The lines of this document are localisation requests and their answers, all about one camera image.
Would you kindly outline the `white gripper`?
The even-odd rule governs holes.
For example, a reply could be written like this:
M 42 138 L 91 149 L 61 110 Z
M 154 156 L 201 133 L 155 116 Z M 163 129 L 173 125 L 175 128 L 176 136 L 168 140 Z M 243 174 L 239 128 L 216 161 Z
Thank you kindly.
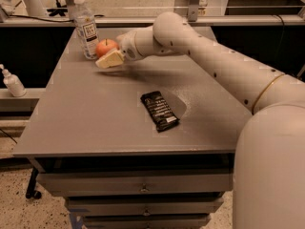
M 111 50 L 101 56 L 96 62 L 100 69 L 116 67 L 126 60 L 135 61 L 140 59 L 140 54 L 135 46 L 136 31 L 128 31 L 116 37 L 120 50 Z

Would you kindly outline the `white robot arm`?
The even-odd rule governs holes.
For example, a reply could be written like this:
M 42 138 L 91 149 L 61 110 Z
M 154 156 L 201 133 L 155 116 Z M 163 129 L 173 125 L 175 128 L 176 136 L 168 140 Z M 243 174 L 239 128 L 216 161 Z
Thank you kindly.
M 175 52 L 188 56 L 251 113 L 234 151 L 233 229 L 305 229 L 305 83 L 159 14 L 118 38 L 101 69 Z

